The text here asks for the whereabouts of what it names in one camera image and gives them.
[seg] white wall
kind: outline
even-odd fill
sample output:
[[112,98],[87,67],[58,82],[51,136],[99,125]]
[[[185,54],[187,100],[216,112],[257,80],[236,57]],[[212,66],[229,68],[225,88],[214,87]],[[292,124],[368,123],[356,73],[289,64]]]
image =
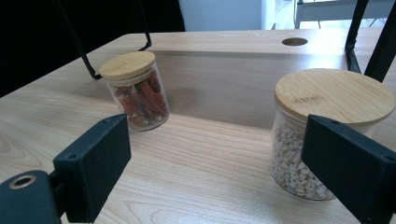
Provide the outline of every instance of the white wall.
[[186,31],[269,30],[275,0],[179,0]]

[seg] white seeds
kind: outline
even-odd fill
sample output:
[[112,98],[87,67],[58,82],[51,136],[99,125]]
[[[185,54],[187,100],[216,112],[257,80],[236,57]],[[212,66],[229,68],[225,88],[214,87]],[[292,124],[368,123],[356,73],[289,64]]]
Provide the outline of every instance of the white seeds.
[[287,191],[313,200],[334,198],[301,161],[304,133],[284,123],[274,131],[271,174]]

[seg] hole in table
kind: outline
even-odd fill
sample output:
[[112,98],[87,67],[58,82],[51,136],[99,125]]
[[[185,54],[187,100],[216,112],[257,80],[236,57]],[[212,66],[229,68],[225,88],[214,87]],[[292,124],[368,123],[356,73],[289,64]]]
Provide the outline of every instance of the hole in table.
[[287,46],[301,46],[308,43],[308,41],[304,38],[300,37],[292,37],[282,40],[282,44]]

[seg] jar lid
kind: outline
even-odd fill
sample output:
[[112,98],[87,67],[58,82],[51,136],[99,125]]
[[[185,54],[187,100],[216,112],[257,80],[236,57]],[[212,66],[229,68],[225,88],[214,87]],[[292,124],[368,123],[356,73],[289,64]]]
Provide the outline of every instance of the jar lid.
[[381,82],[347,70],[314,68],[290,73],[276,83],[280,108],[297,119],[309,114],[346,124],[385,119],[395,107],[392,91]]
[[121,80],[138,76],[155,62],[155,54],[150,51],[135,51],[121,54],[102,64],[99,73],[108,80]]

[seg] jar with white contents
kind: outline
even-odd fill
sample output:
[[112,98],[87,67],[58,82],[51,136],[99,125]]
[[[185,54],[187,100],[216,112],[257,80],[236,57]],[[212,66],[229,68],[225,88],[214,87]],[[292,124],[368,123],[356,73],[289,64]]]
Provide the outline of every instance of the jar with white contents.
[[306,69],[282,77],[276,83],[272,129],[274,180],[302,198],[335,199],[301,160],[308,115],[338,120],[372,137],[375,125],[390,115],[394,106],[395,97],[387,86],[346,70]]
[[147,131],[169,118],[170,110],[155,55],[149,51],[122,54],[105,62],[99,72],[129,128]]

